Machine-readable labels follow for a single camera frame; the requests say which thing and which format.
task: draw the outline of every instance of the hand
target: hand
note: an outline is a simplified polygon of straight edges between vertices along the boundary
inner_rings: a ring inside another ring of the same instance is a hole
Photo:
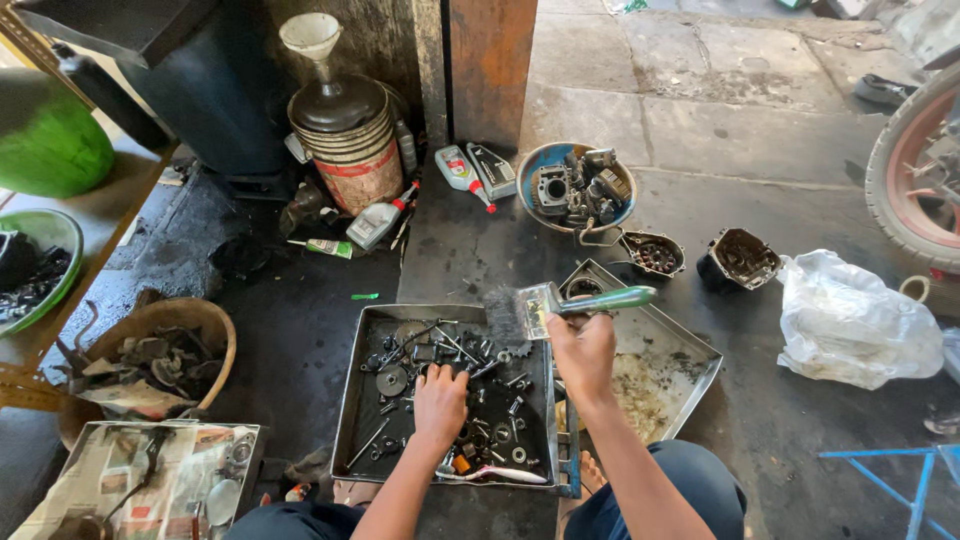
[[[417,424],[412,438],[416,438],[439,462],[453,439],[457,438],[467,421],[467,382],[469,374],[461,371],[453,378],[449,365],[430,364],[426,376],[417,377],[414,395],[414,421]]]
[[[566,392],[578,408],[609,403],[613,399],[613,353],[616,336],[607,313],[574,315],[564,319],[548,313],[553,357],[564,378]]]

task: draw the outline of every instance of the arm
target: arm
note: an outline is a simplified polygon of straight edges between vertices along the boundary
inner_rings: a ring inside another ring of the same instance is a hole
[[[417,377],[416,430],[400,461],[350,538],[413,538],[426,488],[437,466],[467,420],[467,382],[463,371],[436,364]]]
[[[610,315],[581,315],[569,322],[553,313],[548,317],[567,398],[587,424],[631,537],[712,539],[707,524],[647,452],[613,396],[616,337]]]

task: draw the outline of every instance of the blue stand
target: blue stand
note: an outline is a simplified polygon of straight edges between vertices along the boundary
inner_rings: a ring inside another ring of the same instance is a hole
[[[917,485],[917,495],[913,502],[908,501],[903,495],[890,487],[887,482],[881,480],[877,475],[863,466],[856,460],[857,457],[873,457],[876,455],[922,455],[924,457],[924,472],[920,475],[920,483]],[[863,473],[863,476],[872,480],[880,486],[883,491],[890,494],[891,497],[910,508],[910,526],[906,531],[906,540],[917,540],[917,534],[920,532],[920,523],[924,519],[924,502],[926,501],[926,490],[930,485],[930,476],[933,474],[933,462],[937,456],[944,459],[953,480],[960,484],[960,445],[942,445],[934,448],[915,448],[904,450],[868,450],[862,452],[822,452],[819,457],[842,457],[849,461],[854,469]],[[925,518],[928,525],[940,533],[947,540],[957,540],[955,536],[947,532],[940,524],[930,518]]]

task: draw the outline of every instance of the dark pants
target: dark pants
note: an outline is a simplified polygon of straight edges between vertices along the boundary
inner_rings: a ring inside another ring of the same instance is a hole
[[[684,441],[647,447],[686,501],[707,522],[717,540],[742,540],[747,499],[736,479],[709,450]],[[261,506],[240,519],[227,540],[347,540],[363,516],[360,508],[332,503],[277,503]],[[568,540],[630,538],[609,484],[573,511]]]

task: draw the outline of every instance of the concrete floor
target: concrete floor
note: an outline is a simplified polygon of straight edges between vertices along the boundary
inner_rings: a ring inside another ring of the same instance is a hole
[[[660,11],[611,15],[600,0],[540,0],[521,156],[556,140],[614,146],[641,189],[628,229],[667,233],[692,258],[723,227],[741,226],[781,254],[836,251],[890,286],[923,271],[879,232],[863,199],[863,168],[885,117],[864,114],[874,110],[849,97],[852,81],[865,72],[922,77],[876,24],[810,19],[772,0],[651,5]],[[89,335],[124,316],[142,286],[213,295],[239,336],[213,417],[270,426],[268,454],[297,458],[334,435],[356,315],[367,304],[349,294],[379,292],[369,303],[477,303],[488,287],[562,281],[578,259],[621,258],[575,248],[518,201],[498,206],[487,215],[428,165],[401,276],[396,252],[347,261],[289,248],[274,236],[277,204],[231,201],[205,182],[158,186],[143,234],[118,250],[88,294],[102,312]],[[206,257],[238,233],[276,255],[247,282],[221,288]],[[658,307],[726,358],[681,438],[715,451],[740,478],[750,538],[897,538],[906,510],[849,465],[815,454],[946,442],[921,421],[960,409],[960,392],[943,375],[869,392],[777,366],[780,292],[773,282],[711,295],[692,265],[663,288]],[[63,337],[87,317],[76,313]],[[44,365],[58,361],[50,355]],[[0,411],[0,441],[6,536],[42,498],[42,487],[25,494],[19,486],[49,485],[64,452],[56,421],[43,413]],[[914,489],[919,464],[909,458],[868,464],[901,492]],[[957,533],[960,489],[938,472],[929,512]],[[549,497],[434,488],[419,537],[552,538],[555,511]]]

